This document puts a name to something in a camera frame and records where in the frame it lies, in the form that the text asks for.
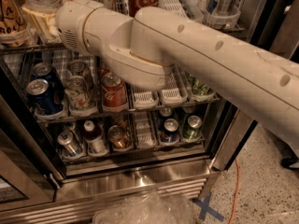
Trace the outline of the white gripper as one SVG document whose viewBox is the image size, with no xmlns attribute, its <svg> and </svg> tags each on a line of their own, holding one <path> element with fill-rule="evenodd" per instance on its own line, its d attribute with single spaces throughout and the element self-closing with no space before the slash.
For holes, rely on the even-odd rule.
<svg viewBox="0 0 299 224">
<path fill-rule="evenodd" d="M 59 41 L 78 53 L 89 55 L 84 43 L 84 26 L 88 17 L 104 5 L 93 0 L 63 0 L 65 3 L 54 13 L 47 14 L 22 6 L 26 20 L 44 41 Z"/>
</svg>

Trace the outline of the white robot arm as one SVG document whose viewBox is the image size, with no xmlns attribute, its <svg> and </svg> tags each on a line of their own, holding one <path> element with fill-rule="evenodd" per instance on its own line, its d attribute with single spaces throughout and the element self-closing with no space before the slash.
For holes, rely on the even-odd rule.
<svg viewBox="0 0 299 224">
<path fill-rule="evenodd" d="M 159 7 L 129 17 L 93 0 L 66 0 L 41 24 L 141 89 L 162 89 L 177 65 L 299 148 L 297 63 Z"/>
</svg>

